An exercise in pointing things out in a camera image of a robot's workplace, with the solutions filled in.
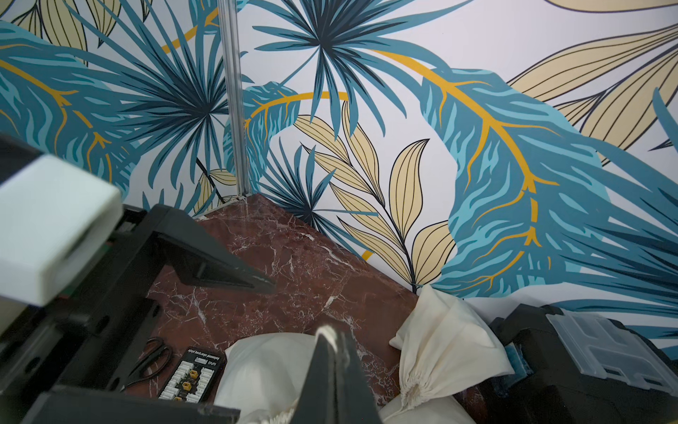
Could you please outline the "cream cloth soil bag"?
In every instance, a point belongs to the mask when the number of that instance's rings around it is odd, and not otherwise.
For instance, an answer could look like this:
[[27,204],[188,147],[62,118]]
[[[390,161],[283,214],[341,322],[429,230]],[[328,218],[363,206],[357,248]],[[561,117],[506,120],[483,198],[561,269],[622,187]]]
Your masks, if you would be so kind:
[[[225,353],[227,366],[214,405],[240,411],[240,423],[289,423],[311,364],[316,337],[271,333],[240,339]],[[384,423],[473,423],[457,400],[431,399],[410,410],[395,397],[379,411]]]

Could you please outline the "aluminium left corner post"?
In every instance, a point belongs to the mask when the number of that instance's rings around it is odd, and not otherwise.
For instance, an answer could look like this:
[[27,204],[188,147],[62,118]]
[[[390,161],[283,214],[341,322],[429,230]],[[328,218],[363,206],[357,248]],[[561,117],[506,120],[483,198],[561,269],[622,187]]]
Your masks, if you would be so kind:
[[242,88],[242,72],[238,40],[237,2],[218,0],[219,25],[224,51],[225,78],[227,82],[233,161],[236,169],[238,195],[251,194],[249,157],[245,141],[245,109]]

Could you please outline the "black connector board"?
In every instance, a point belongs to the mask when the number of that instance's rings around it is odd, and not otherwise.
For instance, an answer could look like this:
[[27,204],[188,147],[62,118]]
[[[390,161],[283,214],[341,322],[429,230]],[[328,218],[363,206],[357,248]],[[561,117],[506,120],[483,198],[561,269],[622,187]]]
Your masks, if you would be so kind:
[[205,402],[226,362],[224,353],[196,346],[187,348],[158,398],[191,404]]

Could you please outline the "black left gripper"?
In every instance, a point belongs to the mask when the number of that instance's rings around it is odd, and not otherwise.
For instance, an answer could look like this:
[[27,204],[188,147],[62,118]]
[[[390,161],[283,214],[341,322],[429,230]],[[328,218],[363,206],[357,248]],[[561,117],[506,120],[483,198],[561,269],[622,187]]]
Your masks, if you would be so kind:
[[144,348],[159,312],[147,294],[166,263],[186,285],[275,292],[182,210],[156,205],[124,219],[134,229],[116,236],[72,295],[28,307],[2,335],[2,402],[40,394],[23,423],[238,422],[238,409],[101,391],[119,390]]

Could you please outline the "black handled scissors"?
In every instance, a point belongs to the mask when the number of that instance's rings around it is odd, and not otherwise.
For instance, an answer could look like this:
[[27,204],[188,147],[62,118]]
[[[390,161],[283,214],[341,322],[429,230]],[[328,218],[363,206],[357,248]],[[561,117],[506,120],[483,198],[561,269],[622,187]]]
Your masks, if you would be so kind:
[[155,378],[171,363],[174,350],[165,343],[162,337],[148,339],[146,348],[146,353],[136,362],[120,391],[125,391],[138,383],[144,383]]

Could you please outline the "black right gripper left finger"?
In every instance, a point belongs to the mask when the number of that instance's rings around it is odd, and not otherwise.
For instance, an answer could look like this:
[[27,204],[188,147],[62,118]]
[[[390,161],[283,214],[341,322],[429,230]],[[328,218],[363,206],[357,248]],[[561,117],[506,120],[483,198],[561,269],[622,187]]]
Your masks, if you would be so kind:
[[344,335],[330,325],[321,326],[291,423],[340,423],[346,368]]

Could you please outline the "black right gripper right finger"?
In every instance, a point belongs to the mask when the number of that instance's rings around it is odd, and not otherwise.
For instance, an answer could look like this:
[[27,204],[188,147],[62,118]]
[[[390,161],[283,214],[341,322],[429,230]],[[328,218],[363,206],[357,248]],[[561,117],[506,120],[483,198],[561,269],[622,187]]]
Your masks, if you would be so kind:
[[342,332],[335,348],[334,405],[336,423],[382,424],[353,339]]

